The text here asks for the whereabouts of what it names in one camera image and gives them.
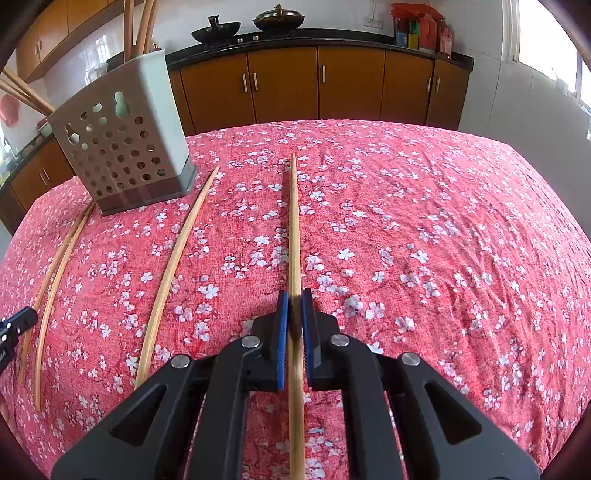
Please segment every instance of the chopstick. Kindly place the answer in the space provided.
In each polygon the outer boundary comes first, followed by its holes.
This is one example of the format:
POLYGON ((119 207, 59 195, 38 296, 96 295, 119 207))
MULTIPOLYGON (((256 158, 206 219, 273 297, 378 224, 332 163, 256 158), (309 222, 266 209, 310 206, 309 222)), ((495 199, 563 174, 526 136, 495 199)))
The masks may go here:
POLYGON ((47 102, 43 97, 37 94, 35 90, 33 90, 22 78, 20 78, 16 73, 14 73, 11 69, 4 67, 3 69, 4 75, 6 75, 9 80, 14 83, 25 96, 28 96, 34 103, 39 104, 43 109, 47 110, 48 112, 53 113, 56 109, 47 102))
POLYGON ((144 53, 144 45, 146 42, 146 35, 148 33, 148 23, 150 22, 150 13, 154 7, 154 0, 145 0, 144 10, 142 11, 142 19, 139 22, 138 36, 135 40, 133 49, 133 56, 138 57, 144 53))
POLYGON ((42 115, 49 116, 53 113, 53 111, 45 110, 41 105, 35 103, 28 96, 24 95, 24 93, 22 93, 20 90, 17 90, 12 85, 10 85, 2 79, 0 79, 0 90, 4 90, 4 92, 13 96, 19 102, 24 103, 25 105, 32 108, 33 110, 36 110, 42 115))
POLYGON ((145 382, 145 380, 148 378, 148 374, 150 373, 154 344, 156 343, 156 336, 158 335, 158 328, 160 327, 160 319, 162 318, 164 304, 166 303, 168 292, 170 291, 170 286, 173 282, 174 273, 176 272, 178 262, 181 260, 181 255, 183 254, 189 234, 193 231, 193 225, 197 219, 199 210, 205 201, 205 197, 209 192, 209 188, 212 186, 212 183, 216 178, 219 168, 219 166, 216 166, 213 169, 213 172, 199 193, 197 200, 195 200, 195 204, 193 205, 189 216, 185 220, 183 229, 177 238, 177 243, 174 246, 173 253, 170 255, 168 265, 166 265, 166 270, 164 271, 164 275, 160 282, 160 287, 158 288, 158 293, 156 294, 156 300, 154 301, 154 306, 152 307, 152 312, 150 313, 150 319, 148 321, 148 327, 146 328, 145 339, 142 345, 142 352, 139 356, 138 373, 135 377, 136 389, 145 382))
POLYGON ((123 3, 123 59, 131 60, 134 47, 134 0, 123 3))
POLYGON ((82 230, 86 226, 86 222, 88 221, 88 217, 92 213, 92 210, 95 207, 94 201, 92 201, 88 207, 86 207, 84 211, 84 216, 82 217, 82 221, 76 228, 74 235, 72 236, 70 242, 68 243, 68 247, 64 253, 64 257, 61 259, 60 266, 57 269, 56 277, 53 280, 53 285, 51 286, 51 290, 49 292, 49 297, 47 297, 47 303, 45 305, 45 310, 43 311, 43 319, 41 321, 41 327, 39 329, 39 343, 37 344, 37 356, 35 358, 35 371, 34 371, 34 389, 33 389, 33 403, 37 411, 41 411, 41 364, 43 363, 43 347, 45 345, 45 336, 47 334, 47 325, 49 324, 49 316, 51 315, 51 309, 53 307, 53 301, 56 299, 57 291, 60 288, 60 280, 66 270, 66 266, 68 265, 68 260, 76 246, 76 242, 78 241, 78 237, 82 233, 82 230))
POLYGON ((146 38, 144 41, 144 53, 150 53, 152 47, 152 33, 154 32, 154 23, 156 22, 156 11, 158 10, 158 0, 154 0, 152 11, 150 12, 150 18, 148 20, 148 29, 146 32, 146 38))
MULTIPOLYGON (((43 296, 45 295, 45 291, 47 290, 49 282, 51 281, 51 278, 52 278, 54 272, 56 271, 57 264, 60 262, 61 258, 64 256, 64 252, 66 251, 66 248, 68 248, 68 245, 70 244, 70 240, 74 236, 74 233, 78 230, 78 227, 80 226, 82 219, 84 218, 85 211, 86 211, 86 209, 74 221, 72 228, 70 228, 70 231, 63 239, 63 241, 60 245, 60 248, 57 250, 55 257, 53 257, 53 260, 51 261, 51 265, 49 266, 49 269, 47 270, 47 273, 45 274, 45 277, 43 278, 43 282, 41 283, 41 288, 39 289, 39 293, 37 294, 37 298, 35 299, 35 303, 33 304, 33 310, 35 310, 37 313, 39 312, 39 308, 41 307, 41 302, 43 301, 43 296)), ((24 385, 24 383, 25 383, 25 370, 27 367, 27 355, 28 355, 28 351, 29 351, 29 345, 31 343, 31 335, 32 334, 33 334, 33 330, 31 330, 31 329, 27 330, 25 332, 24 338, 22 339, 21 363, 18 368, 18 384, 21 386, 24 385)))
POLYGON ((290 184, 290 320, 288 338, 288 383, 290 417, 290 479, 305 480, 304 368, 301 331, 300 207, 296 154, 291 154, 290 184))

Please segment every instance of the window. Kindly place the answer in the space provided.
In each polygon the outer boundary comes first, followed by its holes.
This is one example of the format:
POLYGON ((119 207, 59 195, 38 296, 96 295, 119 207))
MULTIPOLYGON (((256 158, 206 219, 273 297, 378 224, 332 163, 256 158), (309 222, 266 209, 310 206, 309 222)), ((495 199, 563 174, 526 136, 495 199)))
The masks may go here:
POLYGON ((585 95, 588 105, 591 101, 589 69, 580 58, 577 62, 577 48, 548 9, 538 0, 510 0, 505 3, 505 9, 510 19, 509 57, 553 80, 564 81, 579 99, 583 100, 585 95))

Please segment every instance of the black pan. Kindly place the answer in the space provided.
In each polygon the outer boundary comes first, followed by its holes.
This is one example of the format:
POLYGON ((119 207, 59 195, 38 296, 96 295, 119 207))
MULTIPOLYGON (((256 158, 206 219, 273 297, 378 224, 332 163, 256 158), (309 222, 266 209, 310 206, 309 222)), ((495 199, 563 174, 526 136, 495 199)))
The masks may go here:
POLYGON ((219 15, 209 17, 210 27, 200 28, 195 30, 191 35, 195 40, 205 45, 211 43, 219 43, 221 41, 232 38, 240 29, 240 22, 219 23, 219 15))

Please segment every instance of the gray plastic container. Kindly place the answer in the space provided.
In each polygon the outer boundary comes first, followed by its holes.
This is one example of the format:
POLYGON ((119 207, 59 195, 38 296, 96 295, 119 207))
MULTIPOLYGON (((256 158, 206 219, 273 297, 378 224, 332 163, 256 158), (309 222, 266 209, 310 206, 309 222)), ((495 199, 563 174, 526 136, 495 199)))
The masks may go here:
POLYGON ((47 121, 103 215, 183 197, 193 188, 197 168, 164 50, 96 79, 47 121))

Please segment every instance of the metal screw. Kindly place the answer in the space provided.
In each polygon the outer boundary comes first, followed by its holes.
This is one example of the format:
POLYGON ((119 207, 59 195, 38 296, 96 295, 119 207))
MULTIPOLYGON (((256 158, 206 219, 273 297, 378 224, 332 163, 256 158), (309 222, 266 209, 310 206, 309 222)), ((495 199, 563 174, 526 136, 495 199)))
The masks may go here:
POLYGON ((400 357, 400 360, 402 360, 404 365, 408 365, 409 367, 416 367, 421 363, 421 357, 413 352, 404 352, 400 357))
POLYGON ((242 339, 242 346, 244 348, 256 348, 261 344, 261 339, 256 335, 247 335, 242 339))
POLYGON ((334 346, 347 346, 349 344, 349 337, 343 335, 342 333, 337 333, 330 337, 330 343, 334 346))
POLYGON ((173 357, 171 365, 173 368, 187 368, 191 363, 191 359, 188 355, 176 355, 173 357))

